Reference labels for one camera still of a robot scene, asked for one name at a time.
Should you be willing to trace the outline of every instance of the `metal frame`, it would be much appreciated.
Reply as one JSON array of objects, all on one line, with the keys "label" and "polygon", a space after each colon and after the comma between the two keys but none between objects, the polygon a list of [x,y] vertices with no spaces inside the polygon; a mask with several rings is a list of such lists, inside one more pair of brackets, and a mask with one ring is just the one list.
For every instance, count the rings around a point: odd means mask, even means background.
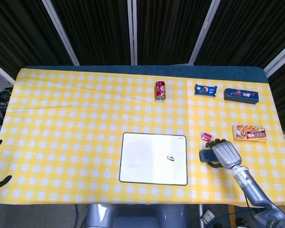
[{"label": "metal frame", "polygon": [[[200,219],[200,217],[203,215],[203,205],[202,204],[199,204],[199,219]],[[200,219],[199,220],[199,227],[200,228],[205,228],[205,224],[204,224],[204,222]]]},{"label": "metal frame", "polygon": [[0,67],[0,75],[2,77],[4,77],[6,80],[8,80],[9,83],[11,83],[12,85],[15,84],[15,80],[8,75],[8,73],[6,73],[1,67]]},{"label": "metal frame", "polygon": [[198,39],[196,40],[196,43],[195,43],[195,46],[194,46],[194,49],[193,49],[193,52],[191,54],[191,57],[190,57],[190,60],[189,60],[189,65],[193,65],[199,52],[200,52],[200,48],[201,46],[203,45],[204,43],[204,40],[205,40],[205,37],[208,33],[208,30],[210,28],[210,25],[212,23],[212,20],[214,18],[214,15],[219,7],[219,4],[220,4],[220,0],[212,0],[211,4],[210,4],[210,7],[209,7],[209,10],[207,12],[207,15],[205,17],[205,20],[204,20],[204,23],[203,23],[203,26],[201,27],[201,30],[199,32],[199,37]]},{"label": "metal frame", "polygon": [[74,66],[79,66],[79,62],[78,62],[78,59],[75,55],[75,52],[72,48],[72,45],[67,37],[67,34],[61,24],[61,21],[57,15],[57,12],[52,4],[52,1],[51,0],[42,0],[42,3],[44,5],[44,7],[46,8],[47,10],[47,13],[48,15],[50,16],[56,30],[57,30],[57,33],[59,34],[60,38],[61,38],[61,41],[62,43],[64,44],[65,48],[66,48],[66,51],[73,63]]},{"label": "metal frame", "polygon": [[285,64],[285,48],[264,68],[267,78]]},{"label": "metal frame", "polygon": [[137,2],[128,0],[129,42],[131,65],[137,65]]}]

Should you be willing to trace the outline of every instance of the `cookie package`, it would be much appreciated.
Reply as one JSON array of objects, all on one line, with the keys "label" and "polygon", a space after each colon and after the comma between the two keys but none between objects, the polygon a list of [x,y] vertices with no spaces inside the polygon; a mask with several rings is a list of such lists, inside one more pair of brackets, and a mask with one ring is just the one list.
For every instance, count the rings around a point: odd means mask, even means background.
[{"label": "cookie package", "polygon": [[266,142],[267,140],[266,131],[261,126],[233,125],[232,133],[234,140],[259,142]]},{"label": "cookie package", "polygon": [[217,92],[217,86],[205,86],[205,85],[195,84],[194,94],[196,95],[215,96],[216,92]]},{"label": "cookie package", "polygon": [[224,91],[224,100],[256,104],[258,102],[258,92],[227,88]]}]

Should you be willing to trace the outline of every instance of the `small pink package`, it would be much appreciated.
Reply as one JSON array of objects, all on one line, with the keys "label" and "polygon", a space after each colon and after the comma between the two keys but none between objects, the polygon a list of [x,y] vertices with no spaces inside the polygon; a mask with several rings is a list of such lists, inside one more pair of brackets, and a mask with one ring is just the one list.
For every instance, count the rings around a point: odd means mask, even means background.
[{"label": "small pink package", "polygon": [[207,142],[210,142],[211,139],[213,138],[213,136],[211,134],[208,134],[206,132],[200,132],[199,134],[200,138],[207,141]]}]

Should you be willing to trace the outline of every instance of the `coca-cola can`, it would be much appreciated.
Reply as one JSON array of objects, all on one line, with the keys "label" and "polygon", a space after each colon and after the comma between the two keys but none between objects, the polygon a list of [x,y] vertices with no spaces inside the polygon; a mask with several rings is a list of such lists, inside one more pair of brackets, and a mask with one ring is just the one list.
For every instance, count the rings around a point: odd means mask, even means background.
[{"label": "coca-cola can", "polygon": [[166,85],[164,81],[158,81],[155,83],[155,100],[166,99]]}]

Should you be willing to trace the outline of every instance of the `orange snack box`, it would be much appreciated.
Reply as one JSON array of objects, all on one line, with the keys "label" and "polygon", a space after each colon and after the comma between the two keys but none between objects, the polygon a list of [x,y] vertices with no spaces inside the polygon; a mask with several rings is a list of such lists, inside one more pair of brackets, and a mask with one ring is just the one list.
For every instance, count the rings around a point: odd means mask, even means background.
[{"label": "orange snack box", "polygon": [[233,125],[232,132],[234,140],[259,142],[266,142],[267,140],[266,131],[261,126]]}]

